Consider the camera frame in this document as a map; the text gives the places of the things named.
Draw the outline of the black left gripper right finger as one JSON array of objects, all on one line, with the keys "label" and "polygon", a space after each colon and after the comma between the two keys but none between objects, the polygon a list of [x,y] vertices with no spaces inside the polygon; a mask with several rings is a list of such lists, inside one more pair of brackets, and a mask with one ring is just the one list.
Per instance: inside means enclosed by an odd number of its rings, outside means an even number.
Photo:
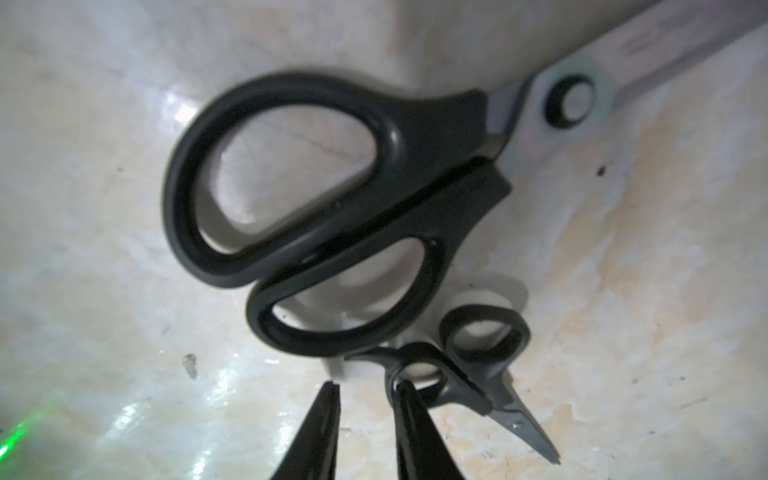
[{"label": "black left gripper right finger", "polygon": [[411,381],[395,388],[393,412],[399,479],[465,479]]}]

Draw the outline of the black scissors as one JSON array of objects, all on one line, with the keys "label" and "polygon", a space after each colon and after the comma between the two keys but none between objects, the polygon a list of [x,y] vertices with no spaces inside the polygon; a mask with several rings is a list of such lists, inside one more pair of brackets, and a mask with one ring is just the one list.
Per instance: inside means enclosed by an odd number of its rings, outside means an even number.
[{"label": "black scissors", "polygon": [[[436,295],[473,227],[511,193],[533,160],[601,127],[612,113],[764,24],[763,1],[658,1],[567,56],[501,88],[405,98],[348,76],[283,70],[215,98],[176,144],[166,170],[162,220],[168,244],[198,280],[250,286],[246,320],[274,349],[338,357],[407,329]],[[205,164],[255,116],[316,106],[370,132],[366,173],[280,220],[232,253],[203,237],[198,180]],[[284,324],[274,306],[404,239],[423,260],[401,299],[349,330]]]}]

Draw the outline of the black scissors pointing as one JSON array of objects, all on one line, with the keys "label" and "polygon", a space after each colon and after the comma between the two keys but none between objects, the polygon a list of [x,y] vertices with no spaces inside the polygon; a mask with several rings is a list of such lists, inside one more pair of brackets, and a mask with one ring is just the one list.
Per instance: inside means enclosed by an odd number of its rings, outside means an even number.
[{"label": "black scissors pointing", "polygon": [[[490,321],[503,335],[493,345],[467,349],[459,345],[460,333],[474,323]],[[539,422],[512,386],[510,364],[525,350],[531,331],[515,310],[494,305],[466,304],[450,310],[439,325],[439,342],[412,342],[399,348],[376,346],[347,355],[349,361],[368,361],[384,368],[385,389],[394,400],[396,382],[414,364],[435,368],[436,383],[418,391],[428,409],[459,404],[493,419],[552,464],[560,454]]]}]

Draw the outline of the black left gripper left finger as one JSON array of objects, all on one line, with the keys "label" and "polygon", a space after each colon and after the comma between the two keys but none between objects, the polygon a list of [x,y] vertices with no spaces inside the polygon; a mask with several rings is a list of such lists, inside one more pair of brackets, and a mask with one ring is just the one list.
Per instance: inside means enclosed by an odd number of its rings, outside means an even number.
[{"label": "black left gripper left finger", "polygon": [[340,386],[333,381],[326,381],[272,479],[333,480],[340,415]]}]

